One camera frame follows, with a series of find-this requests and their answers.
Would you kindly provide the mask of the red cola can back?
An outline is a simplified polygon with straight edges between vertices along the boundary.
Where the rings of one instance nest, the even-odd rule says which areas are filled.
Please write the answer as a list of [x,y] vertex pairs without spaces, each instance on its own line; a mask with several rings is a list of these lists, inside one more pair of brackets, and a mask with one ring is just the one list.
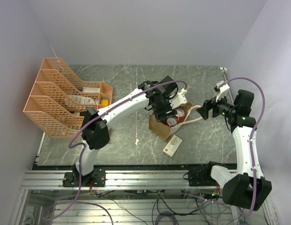
[[178,123],[176,117],[170,117],[170,118],[167,118],[166,121],[165,121],[165,124],[169,127],[174,127],[176,126]]

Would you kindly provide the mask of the red cola can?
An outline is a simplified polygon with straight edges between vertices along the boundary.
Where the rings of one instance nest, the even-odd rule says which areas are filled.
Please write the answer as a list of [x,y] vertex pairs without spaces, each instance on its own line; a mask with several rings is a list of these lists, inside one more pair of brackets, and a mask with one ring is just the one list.
[[176,115],[175,115],[175,117],[176,117],[178,123],[183,122],[184,119],[185,119],[185,112],[184,112],[184,110],[181,109],[181,108],[177,108],[176,109]]
[[165,124],[169,127],[174,127],[176,126],[178,123],[176,117],[170,117],[170,118],[167,118],[166,121],[165,121]]

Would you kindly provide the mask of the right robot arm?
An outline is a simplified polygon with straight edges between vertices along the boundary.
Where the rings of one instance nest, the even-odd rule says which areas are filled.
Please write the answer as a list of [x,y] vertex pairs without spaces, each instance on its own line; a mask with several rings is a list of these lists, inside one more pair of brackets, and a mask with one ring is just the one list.
[[250,116],[254,94],[239,90],[234,103],[229,104],[227,93],[228,90],[220,90],[216,97],[205,100],[197,112],[204,120],[208,119],[209,111],[214,118],[221,115],[226,119],[236,145],[237,171],[231,173],[225,166],[212,162],[210,169],[203,172],[202,180],[209,186],[217,182],[226,204],[257,211],[272,190],[272,184],[265,179],[258,160],[256,119]]

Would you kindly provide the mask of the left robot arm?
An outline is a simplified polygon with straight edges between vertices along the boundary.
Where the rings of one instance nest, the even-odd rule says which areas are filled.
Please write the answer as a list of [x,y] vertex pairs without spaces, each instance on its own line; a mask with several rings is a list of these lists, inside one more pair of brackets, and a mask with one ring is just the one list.
[[166,76],[160,82],[144,81],[137,86],[130,94],[104,108],[95,110],[89,108],[84,113],[83,126],[78,134],[82,141],[74,143],[72,139],[69,148],[81,146],[78,161],[73,165],[72,185],[78,187],[94,184],[102,184],[100,178],[94,174],[94,163],[100,149],[110,141],[109,131],[113,125],[122,121],[126,116],[144,108],[151,110],[158,121],[167,119],[175,114],[177,105],[172,100],[177,98],[179,88],[177,82],[170,76]]

